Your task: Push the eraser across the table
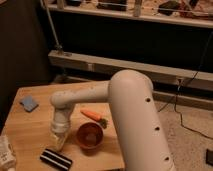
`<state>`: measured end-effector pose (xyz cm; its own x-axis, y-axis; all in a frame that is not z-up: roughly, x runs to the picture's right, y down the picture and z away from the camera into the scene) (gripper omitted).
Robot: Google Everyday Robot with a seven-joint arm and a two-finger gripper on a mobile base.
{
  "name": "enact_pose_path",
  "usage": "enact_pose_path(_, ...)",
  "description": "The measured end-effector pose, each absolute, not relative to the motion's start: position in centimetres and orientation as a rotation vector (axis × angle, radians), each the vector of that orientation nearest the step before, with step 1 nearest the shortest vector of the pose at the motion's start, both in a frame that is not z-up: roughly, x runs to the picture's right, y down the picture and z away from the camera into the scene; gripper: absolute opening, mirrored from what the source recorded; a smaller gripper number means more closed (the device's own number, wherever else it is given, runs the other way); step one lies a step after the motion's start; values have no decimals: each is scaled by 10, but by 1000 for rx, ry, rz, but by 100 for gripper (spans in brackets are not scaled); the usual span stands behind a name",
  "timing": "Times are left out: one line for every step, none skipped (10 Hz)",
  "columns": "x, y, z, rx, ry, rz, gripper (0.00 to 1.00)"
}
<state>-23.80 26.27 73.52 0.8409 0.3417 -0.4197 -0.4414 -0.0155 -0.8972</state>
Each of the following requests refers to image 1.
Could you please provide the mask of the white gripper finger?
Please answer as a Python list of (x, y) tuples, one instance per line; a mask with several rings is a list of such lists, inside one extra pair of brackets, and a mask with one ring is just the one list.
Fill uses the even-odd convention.
[(63, 148), (63, 146), (64, 146), (64, 144), (65, 144), (65, 142), (66, 142), (68, 136), (69, 136), (69, 133), (66, 133), (66, 134), (64, 134), (63, 137), (61, 138), (61, 148)]
[(52, 143), (54, 150), (60, 151), (60, 138), (56, 135), (52, 135)]

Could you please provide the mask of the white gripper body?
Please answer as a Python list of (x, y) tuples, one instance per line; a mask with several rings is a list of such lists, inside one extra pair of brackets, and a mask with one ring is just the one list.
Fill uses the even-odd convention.
[(51, 122), (51, 131), (55, 134), (65, 134), (70, 129), (70, 117), (70, 110), (56, 109), (54, 111), (53, 120)]

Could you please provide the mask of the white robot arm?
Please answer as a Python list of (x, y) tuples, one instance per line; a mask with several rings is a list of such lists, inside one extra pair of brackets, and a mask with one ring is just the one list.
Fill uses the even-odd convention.
[(92, 102), (109, 104), (125, 171), (176, 171), (149, 77), (138, 71), (122, 70), (102, 84), (53, 93), (52, 133), (65, 134), (74, 106)]

